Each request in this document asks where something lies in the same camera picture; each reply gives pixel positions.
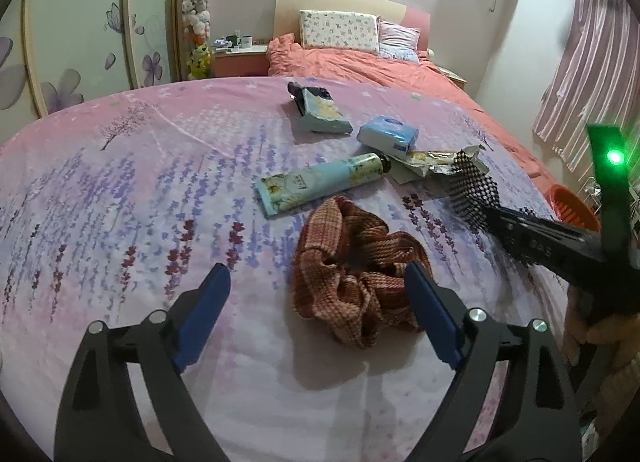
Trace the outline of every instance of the screw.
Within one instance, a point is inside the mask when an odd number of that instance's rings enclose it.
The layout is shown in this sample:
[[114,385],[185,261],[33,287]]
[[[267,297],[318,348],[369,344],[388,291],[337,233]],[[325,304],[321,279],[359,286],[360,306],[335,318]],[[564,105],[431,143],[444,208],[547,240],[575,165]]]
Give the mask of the screw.
[[481,323],[486,319],[486,312],[481,308],[472,308],[469,311],[469,317],[471,321],[475,321],[476,323]]
[[542,319],[534,319],[532,325],[536,332],[546,332],[547,326]]
[[154,325],[163,323],[166,320],[166,312],[164,310],[156,310],[149,315],[149,321]]
[[87,330],[89,330],[90,334],[99,334],[100,332],[102,332],[103,328],[104,324],[102,323],[102,321],[94,321],[89,325],[89,328],[87,328]]

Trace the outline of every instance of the pink pillow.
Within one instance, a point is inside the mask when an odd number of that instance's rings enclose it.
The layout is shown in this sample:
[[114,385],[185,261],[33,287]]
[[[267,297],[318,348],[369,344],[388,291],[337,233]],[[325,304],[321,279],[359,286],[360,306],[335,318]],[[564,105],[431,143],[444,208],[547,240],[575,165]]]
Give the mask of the pink pillow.
[[417,28],[407,28],[381,19],[378,25],[378,34],[381,44],[406,48],[414,52],[418,49],[420,31]]

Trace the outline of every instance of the hand cream tube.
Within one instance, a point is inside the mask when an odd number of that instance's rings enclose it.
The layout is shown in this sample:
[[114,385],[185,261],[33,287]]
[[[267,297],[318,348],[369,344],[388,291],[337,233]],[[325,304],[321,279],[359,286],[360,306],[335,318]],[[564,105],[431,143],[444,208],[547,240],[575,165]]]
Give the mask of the hand cream tube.
[[312,200],[382,178],[389,169],[391,162],[387,156],[366,153],[261,178],[257,190],[267,216],[272,217]]

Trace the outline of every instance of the red bedsheet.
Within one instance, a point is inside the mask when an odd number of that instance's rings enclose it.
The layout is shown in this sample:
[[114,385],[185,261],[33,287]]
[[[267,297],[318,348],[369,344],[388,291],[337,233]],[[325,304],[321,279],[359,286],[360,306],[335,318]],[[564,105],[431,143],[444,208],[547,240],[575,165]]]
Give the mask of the red bedsheet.
[[494,135],[538,189],[545,192],[557,183],[540,160],[429,61],[415,64],[383,59],[354,50],[303,50],[294,41],[293,34],[274,39],[269,45],[267,57],[271,65],[270,76],[354,80],[424,93],[455,102],[466,108],[470,115]]

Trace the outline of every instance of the nightstand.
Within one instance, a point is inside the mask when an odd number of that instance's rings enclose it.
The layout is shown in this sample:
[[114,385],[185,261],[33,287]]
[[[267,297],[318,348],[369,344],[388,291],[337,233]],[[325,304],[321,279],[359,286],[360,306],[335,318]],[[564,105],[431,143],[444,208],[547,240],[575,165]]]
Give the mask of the nightstand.
[[266,77],[269,71],[267,45],[232,48],[212,56],[214,77]]
[[442,75],[445,77],[449,77],[453,81],[453,83],[460,88],[460,90],[464,90],[466,87],[466,80],[460,77],[458,74],[454,74],[448,68],[443,68],[442,66],[438,66],[438,69],[442,72]]

